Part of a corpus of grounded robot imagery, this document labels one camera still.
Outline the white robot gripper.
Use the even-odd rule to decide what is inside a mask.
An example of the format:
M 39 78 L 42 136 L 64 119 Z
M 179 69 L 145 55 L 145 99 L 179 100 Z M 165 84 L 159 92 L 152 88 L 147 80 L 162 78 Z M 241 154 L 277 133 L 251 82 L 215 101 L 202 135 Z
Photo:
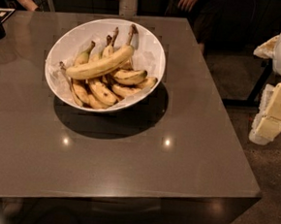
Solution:
M 275 73 L 281 76 L 281 33 L 263 42 L 253 51 L 254 56 L 272 59 Z M 250 142 L 267 145 L 281 134 L 281 82 L 276 86 L 267 84 L 263 90 L 256 114 L 248 135 Z

